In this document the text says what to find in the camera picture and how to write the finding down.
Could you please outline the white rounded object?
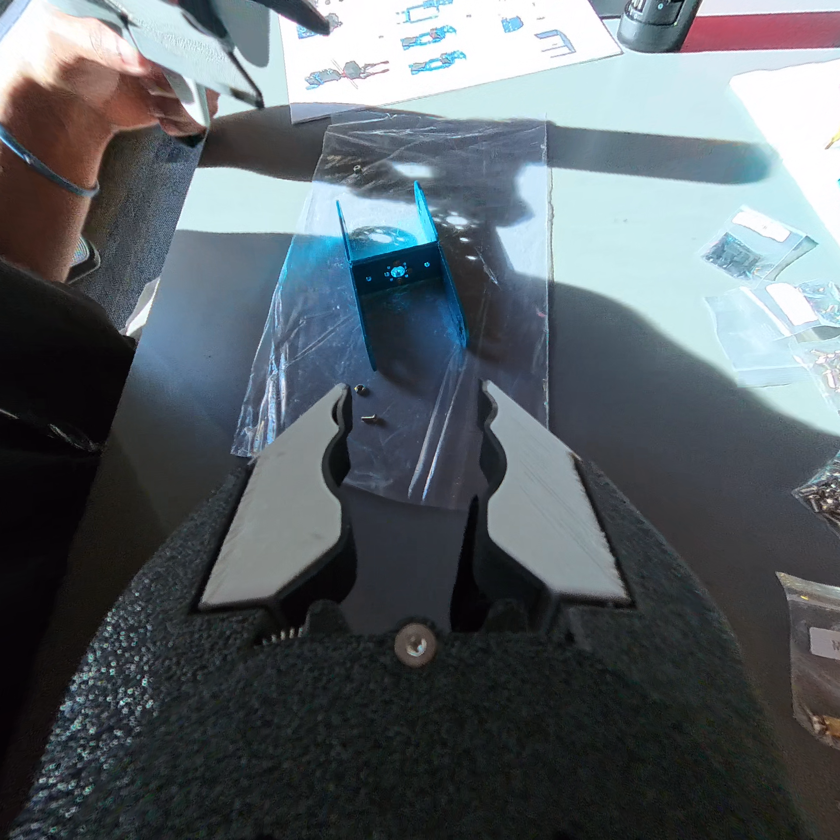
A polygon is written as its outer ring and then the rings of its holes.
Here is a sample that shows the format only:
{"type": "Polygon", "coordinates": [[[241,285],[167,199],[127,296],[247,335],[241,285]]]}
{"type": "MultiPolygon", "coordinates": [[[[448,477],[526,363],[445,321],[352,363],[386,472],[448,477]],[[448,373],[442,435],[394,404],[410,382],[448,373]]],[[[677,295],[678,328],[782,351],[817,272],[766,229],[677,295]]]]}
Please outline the white rounded object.
{"type": "Polygon", "coordinates": [[[70,267],[66,279],[67,285],[77,283],[83,277],[96,271],[101,264],[101,258],[95,245],[80,236],[73,251],[70,267]]]}

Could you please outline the blue metal bracket assembly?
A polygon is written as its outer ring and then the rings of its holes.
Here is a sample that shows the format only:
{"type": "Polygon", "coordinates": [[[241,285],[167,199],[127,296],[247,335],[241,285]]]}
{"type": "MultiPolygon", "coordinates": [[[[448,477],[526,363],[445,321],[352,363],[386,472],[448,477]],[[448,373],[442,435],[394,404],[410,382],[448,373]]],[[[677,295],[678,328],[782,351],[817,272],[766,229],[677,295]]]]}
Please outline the blue metal bracket assembly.
{"type": "Polygon", "coordinates": [[[422,229],[421,237],[417,238],[395,227],[366,228],[367,232],[380,232],[385,236],[385,242],[376,245],[369,245],[372,237],[364,236],[365,230],[362,227],[349,231],[341,203],[335,203],[364,348],[373,371],[377,371],[377,363],[364,314],[364,301],[411,285],[433,282],[441,286],[455,335],[462,347],[469,345],[465,309],[441,246],[424,189],[415,181],[413,191],[416,217],[422,229]]]}

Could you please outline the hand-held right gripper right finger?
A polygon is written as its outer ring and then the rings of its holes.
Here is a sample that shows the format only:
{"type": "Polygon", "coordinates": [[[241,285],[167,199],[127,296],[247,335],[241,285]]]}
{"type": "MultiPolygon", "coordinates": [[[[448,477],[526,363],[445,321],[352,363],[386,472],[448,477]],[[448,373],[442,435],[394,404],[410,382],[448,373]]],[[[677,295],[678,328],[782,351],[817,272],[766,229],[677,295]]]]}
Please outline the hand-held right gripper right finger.
{"type": "Polygon", "coordinates": [[[478,393],[479,467],[471,570],[488,602],[628,606],[632,598],[574,452],[492,381],[478,393]]]}

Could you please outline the person's left hand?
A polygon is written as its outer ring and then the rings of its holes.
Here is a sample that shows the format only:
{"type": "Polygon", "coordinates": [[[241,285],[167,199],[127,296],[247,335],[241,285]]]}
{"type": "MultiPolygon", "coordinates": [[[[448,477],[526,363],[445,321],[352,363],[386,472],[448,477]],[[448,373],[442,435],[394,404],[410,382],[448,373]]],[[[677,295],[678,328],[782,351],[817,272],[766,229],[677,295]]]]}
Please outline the person's left hand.
{"type": "Polygon", "coordinates": [[[202,137],[163,68],[89,17],[31,2],[2,38],[2,125],[75,126],[101,140],[159,125],[176,138],[202,137]]]}

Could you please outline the printed instruction manual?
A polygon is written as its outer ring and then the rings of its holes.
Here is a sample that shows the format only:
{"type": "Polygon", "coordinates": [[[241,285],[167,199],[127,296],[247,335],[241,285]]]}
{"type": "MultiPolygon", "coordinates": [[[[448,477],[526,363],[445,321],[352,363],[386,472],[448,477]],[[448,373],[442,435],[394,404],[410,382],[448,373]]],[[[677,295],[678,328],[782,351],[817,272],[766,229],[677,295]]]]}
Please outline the printed instruction manual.
{"type": "Polygon", "coordinates": [[[280,21],[290,120],[375,108],[623,51],[586,1],[324,1],[280,21]]]}

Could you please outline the black ribbed cylinder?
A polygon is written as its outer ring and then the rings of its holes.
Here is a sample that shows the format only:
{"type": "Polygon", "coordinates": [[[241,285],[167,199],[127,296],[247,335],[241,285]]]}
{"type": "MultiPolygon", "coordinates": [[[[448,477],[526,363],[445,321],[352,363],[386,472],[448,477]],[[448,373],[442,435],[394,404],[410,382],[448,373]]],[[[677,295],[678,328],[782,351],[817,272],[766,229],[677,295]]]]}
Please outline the black ribbed cylinder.
{"type": "Polygon", "coordinates": [[[628,1],[616,38],[637,53],[679,51],[686,41],[701,1],[628,1]]]}

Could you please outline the blue wristband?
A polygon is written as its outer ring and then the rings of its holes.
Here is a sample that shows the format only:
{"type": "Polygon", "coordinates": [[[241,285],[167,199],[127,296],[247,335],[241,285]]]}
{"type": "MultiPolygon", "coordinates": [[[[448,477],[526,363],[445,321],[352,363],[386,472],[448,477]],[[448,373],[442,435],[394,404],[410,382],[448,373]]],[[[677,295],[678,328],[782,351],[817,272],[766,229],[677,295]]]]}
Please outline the blue wristband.
{"type": "Polygon", "coordinates": [[[99,194],[100,185],[98,182],[96,182],[92,187],[84,187],[59,175],[42,162],[42,160],[40,160],[30,150],[26,149],[3,124],[1,124],[1,143],[5,149],[11,151],[31,170],[65,192],[88,200],[99,194]]]}

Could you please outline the clear plastic bag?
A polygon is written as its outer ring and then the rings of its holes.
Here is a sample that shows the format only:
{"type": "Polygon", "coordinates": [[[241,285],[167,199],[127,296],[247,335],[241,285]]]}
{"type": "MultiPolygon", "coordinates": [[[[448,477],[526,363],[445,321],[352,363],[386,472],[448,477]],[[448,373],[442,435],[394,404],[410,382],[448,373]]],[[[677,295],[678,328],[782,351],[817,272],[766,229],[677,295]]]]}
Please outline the clear plastic bag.
{"type": "Polygon", "coordinates": [[[349,483],[416,505],[466,509],[482,483],[479,382],[496,383],[548,426],[551,172],[545,121],[411,112],[332,119],[270,301],[232,454],[257,455],[334,385],[354,395],[349,483]],[[364,301],[364,348],[335,203],[369,245],[422,235],[423,188],[460,300],[460,345],[444,290],[411,285],[364,301]],[[384,425],[367,426],[377,414],[384,425]]]}

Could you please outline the red cylinder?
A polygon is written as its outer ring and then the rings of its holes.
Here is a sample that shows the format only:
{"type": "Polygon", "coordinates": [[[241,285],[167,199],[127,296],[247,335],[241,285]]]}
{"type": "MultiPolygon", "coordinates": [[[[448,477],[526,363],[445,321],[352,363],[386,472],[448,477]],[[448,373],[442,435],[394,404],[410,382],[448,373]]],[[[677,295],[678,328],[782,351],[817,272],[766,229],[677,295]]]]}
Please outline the red cylinder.
{"type": "Polygon", "coordinates": [[[839,12],[698,15],[682,53],[839,47],[839,12]]]}

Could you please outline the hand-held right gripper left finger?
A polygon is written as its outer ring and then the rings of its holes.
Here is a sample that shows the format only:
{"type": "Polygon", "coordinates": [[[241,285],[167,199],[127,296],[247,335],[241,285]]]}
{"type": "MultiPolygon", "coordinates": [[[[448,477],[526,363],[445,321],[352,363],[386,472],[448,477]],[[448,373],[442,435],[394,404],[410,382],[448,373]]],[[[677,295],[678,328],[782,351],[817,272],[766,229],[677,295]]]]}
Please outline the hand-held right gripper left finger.
{"type": "Polygon", "coordinates": [[[351,593],[358,561],[339,489],[352,414],[350,388],[337,384],[255,459],[199,612],[307,613],[351,593]]]}

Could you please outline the person's black clothing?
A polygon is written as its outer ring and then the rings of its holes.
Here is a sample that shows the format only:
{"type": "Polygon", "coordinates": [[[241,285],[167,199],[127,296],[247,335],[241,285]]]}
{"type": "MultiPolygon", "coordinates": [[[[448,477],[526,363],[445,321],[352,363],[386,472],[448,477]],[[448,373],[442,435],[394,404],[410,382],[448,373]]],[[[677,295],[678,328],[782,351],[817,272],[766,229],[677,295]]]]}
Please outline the person's black clothing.
{"type": "Polygon", "coordinates": [[[133,356],[96,302],[2,261],[3,763],[133,356]]]}

